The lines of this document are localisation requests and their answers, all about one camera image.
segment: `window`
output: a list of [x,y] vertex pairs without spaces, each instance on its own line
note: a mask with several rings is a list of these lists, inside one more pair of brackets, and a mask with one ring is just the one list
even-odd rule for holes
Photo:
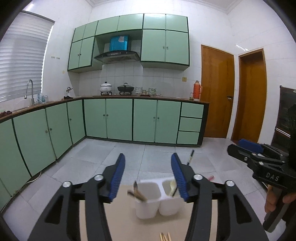
[[50,19],[22,11],[10,25],[0,42],[0,102],[25,96],[29,79],[34,94],[41,92],[44,56],[53,24]]

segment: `white wall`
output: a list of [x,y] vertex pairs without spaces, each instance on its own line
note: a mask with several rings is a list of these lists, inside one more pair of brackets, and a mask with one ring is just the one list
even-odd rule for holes
[[[48,95],[49,100],[61,99],[70,86],[77,94],[79,74],[67,72],[69,52],[75,28],[88,23],[92,7],[85,0],[33,0],[31,3],[34,6],[30,12],[55,21],[45,56],[43,93]],[[15,110],[30,103],[29,97],[26,101],[18,98],[0,103],[0,109]]]
[[117,87],[124,82],[132,86],[156,87],[163,96],[189,98],[195,80],[201,79],[201,44],[232,52],[231,25],[227,14],[213,8],[182,0],[121,0],[93,8],[89,21],[134,13],[167,13],[188,17],[190,67],[183,71],[149,69],[139,62],[103,65],[103,70],[80,74],[79,95],[100,94],[104,81]]
[[[267,99],[260,143],[270,144],[279,110],[279,86],[296,89],[296,43],[279,16],[262,0],[243,0],[229,14],[235,43],[248,50],[263,48],[267,72]],[[238,55],[235,48],[235,97],[229,127],[232,134],[239,90]]]

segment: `wooden countertop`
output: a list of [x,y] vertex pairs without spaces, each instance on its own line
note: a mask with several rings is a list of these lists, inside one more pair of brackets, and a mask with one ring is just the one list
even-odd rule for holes
[[73,99],[61,99],[61,100],[55,100],[55,101],[49,101],[44,104],[37,104],[34,106],[29,106],[27,108],[23,108],[20,110],[15,110],[12,111],[13,113],[7,116],[4,116],[0,118],[0,123],[4,122],[6,120],[12,119],[14,117],[17,117],[19,115],[23,115],[35,110],[40,110],[44,109],[46,107],[54,106],[57,104],[62,104],[62,103],[67,103],[70,101],[75,101],[75,100],[81,100],[81,99],[107,99],[107,98],[119,98],[119,99],[153,99],[153,100],[169,100],[169,101],[180,101],[180,102],[187,102],[187,103],[196,103],[196,104],[209,104],[208,102],[203,102],[203,101],[193,101],[189,99],[184,99],[184,98],[175,98],[175,97],[156,97],[156,96],[138,96],[138,95],[99,95],[99,96],[78,96],[74,97]]

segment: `range hood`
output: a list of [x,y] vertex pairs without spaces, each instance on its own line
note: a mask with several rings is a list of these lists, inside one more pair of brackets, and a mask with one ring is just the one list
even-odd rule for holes
[[110,64],[110,63],[116,63],[119,61],[124,61],[124,60],[129,60],[129,59],[139,61],[140,57],[139,57],[138,53],[134,52],[134,51],[114,50],[114,51],[102,53],[102,54],[96,56],[95,59],[97,59],[105,64]]

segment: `white divided container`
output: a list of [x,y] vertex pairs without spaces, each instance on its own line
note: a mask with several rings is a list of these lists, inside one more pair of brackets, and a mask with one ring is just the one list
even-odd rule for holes
[[174,215],[180,210],[184,201],[179,191],[177,190],[174,197],[168,196],[173,179],[174,177],[167,177],[138,182],[139,191],[148,199],[147,202],[135,199],[136,215],[139,219],[153,218],[157,210],[163,216]]
[[154,218],[159,204],[161,192],[155,182],[138,183],[138,190],[147,198],[146,202],[141,202],[135,198],[136,215],[139,219]]

